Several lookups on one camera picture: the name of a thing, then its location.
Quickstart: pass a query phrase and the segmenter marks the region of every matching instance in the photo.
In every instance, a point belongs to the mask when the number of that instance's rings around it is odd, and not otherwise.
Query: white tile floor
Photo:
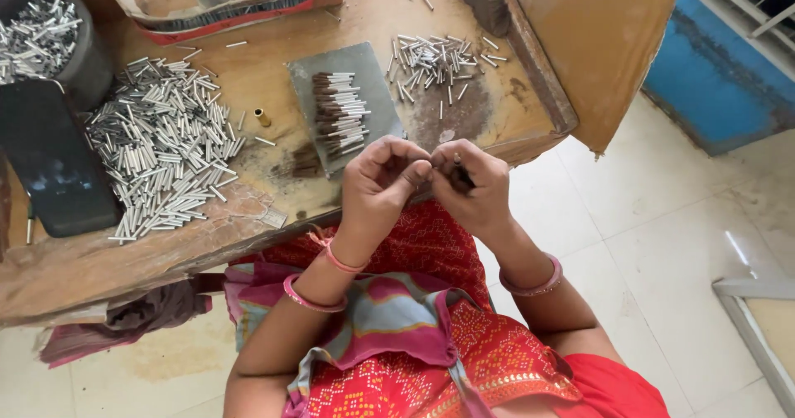
[[[795,130],[717,159],[644,97],[607,155],[573,138],[512,172],[511,207],[561,258],[674,417],[783,417],[710,282],[795,275]],[[482,251],[498,311],[521,319]],[[217,417],[234,360],[223,297],[187,325],[47,371],[36,330],[0,332],[0,418]]]

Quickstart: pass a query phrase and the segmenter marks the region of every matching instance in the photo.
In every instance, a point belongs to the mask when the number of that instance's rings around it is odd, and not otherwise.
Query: brown cloth
[[[39,360],[53,369],[88,354],[137,342],[146,333],[174,328],[211,309],[210,297],[196,294],[189,280],[172,283],[107,311],[104,323],[56,326],[39,352]]]

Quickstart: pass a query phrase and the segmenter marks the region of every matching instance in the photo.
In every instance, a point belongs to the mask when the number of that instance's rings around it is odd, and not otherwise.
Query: cardboard flap
[[[676,0],[519,0],[580,125],[603,153],[649,71]]]

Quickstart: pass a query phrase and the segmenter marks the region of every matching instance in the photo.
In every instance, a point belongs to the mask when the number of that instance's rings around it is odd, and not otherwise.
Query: woman's right hand
[[[455,173],[455,155],[475,188],[466,188]],[[441,144],[431,154],[433,195],[472,236],[486,245],[512,230],[508,208],[508,164],[461,139]]]

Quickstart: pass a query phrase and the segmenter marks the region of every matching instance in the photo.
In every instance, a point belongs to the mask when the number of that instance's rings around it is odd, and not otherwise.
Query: woman's left hand
[[[430,154],[416,144],[386,135],[345,166],[343,219],[332,253],[359,267],[389,235],[406,201],[431,172]]]

